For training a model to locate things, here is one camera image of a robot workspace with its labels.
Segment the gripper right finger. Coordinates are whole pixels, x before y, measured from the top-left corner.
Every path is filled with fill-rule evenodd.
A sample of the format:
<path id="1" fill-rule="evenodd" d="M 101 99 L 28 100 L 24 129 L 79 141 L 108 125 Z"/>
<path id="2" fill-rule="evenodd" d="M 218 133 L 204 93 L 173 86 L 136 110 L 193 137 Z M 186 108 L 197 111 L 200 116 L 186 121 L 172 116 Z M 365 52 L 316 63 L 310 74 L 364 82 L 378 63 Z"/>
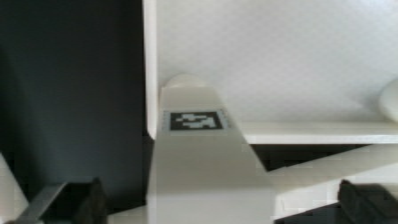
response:
<path id="1" fill-rule="evenodd" d="M 337 202 L 278 218 L 273 224 L 398 224 L 398 184 L 342 180 Z"/>

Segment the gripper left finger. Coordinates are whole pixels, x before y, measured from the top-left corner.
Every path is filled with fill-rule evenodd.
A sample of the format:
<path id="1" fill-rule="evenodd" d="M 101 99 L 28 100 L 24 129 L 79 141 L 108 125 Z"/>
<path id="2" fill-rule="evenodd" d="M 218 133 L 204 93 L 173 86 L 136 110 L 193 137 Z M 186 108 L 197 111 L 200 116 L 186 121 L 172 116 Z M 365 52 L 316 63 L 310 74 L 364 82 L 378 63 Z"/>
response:
<path id="1" fill-rule="evenodd" d="M 10 224 L 106 224 L 99 179 L 47 185 Z"/>

